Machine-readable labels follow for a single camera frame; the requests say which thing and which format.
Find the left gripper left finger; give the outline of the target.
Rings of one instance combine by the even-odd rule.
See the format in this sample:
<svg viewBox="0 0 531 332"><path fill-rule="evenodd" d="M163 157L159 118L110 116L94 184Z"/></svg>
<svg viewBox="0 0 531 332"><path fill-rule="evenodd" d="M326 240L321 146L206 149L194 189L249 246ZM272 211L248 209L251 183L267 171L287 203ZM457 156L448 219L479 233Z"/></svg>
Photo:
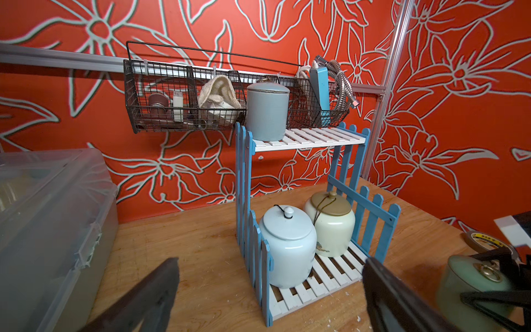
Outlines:
<svg viewBox="0 0 531 332"><path fill-rule="evenodd" d="M174 306L180 271L170 257L81 331L166 331Z"/></svg>

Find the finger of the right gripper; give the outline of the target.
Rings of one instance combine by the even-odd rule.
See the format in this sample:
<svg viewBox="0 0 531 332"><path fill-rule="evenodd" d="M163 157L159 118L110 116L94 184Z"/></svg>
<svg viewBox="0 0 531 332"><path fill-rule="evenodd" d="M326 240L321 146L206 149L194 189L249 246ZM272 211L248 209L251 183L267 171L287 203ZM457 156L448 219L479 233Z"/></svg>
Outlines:
<svg viewBox="0 0 531 332"><path fill-rule="evenodd" d="M498 261L499 270L506 276L521 276L520 264L517 263L513 257L514 250L507 247L489 250L484 253L478 253L471 255L474 258L482 262Z"/></svg>
<svg viewBox="0 0 531 332"><path fill-rule="evenodd" d="M530 331L530 291L529 290L509 290L509 291L487 291L487 292L465 292L461 293L460 299L463 304L491 318L498 325L508 331ZM486 307L486 304L506 305L509 307L520 307L524 313L524 324L519 325L500 313Z"/></svg>

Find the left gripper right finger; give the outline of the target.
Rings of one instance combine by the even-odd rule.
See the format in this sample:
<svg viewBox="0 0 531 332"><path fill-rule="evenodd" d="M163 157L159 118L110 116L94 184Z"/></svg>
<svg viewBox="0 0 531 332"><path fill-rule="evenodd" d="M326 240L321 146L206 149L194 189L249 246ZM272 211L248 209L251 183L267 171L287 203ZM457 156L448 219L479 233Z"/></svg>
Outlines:
<svg viewBox="0 0 531 332"><path fill-rule="evenodd" d="M458 331L373 257L362 270L366 309L374 331Z"/></svg>

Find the blue white picket shelf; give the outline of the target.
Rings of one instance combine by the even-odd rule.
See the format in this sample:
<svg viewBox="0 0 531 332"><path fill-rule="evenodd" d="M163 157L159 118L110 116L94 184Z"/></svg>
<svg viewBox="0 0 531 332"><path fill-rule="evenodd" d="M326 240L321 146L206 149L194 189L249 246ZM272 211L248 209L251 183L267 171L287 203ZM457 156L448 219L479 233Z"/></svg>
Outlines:
<svg viewBox="0 0 531 332"><path fill-rule="evenodd" d="M359 186L371 132L355 126L292 129L277 142L236 129L236 240L266 326L362 279L375 248L384 261L401 213ZM324 147L332 151L325 190L303 207L280 204L262 217L251 209L253 156L257 152Z"/></svg>

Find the grey-blue tea canister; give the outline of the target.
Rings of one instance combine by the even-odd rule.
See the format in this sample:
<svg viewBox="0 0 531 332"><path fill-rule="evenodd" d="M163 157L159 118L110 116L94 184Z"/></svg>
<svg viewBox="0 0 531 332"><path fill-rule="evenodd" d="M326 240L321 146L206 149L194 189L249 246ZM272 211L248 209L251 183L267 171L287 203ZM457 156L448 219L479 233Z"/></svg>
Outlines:
<svg viewBox="0 0 531 332"><path fill-rule="evenodd" d="M263 79L247 88L246 128L258 141L280 141L286 132L290 90Z"/></svg>

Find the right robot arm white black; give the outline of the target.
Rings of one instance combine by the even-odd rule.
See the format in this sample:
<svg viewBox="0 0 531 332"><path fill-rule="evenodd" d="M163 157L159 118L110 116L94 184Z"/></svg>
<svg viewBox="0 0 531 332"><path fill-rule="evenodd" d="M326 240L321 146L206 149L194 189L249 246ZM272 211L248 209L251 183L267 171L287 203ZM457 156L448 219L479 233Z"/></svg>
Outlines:
<svg viewBox="0 0 531 332"><path fill-rule="evenodd" d="M508 331L530 330L530 255L526 255L525 263L519 263L513 258L518 247L530 247L530 213L523 212L513 216L498 218L495 221L504 237L513 247L498 248L478 253L472 257L479 262L497 261L499 269L490 273L490 266L478 267L478 271L485 277L493 277L496 273L505 275L511 283L508 290L471 290L460 294L462 303L475 311L487 316ZM520 307L524 314L524 323L519 325L509 318L502 316L488 304L503 304L510 307Z"/></svg>

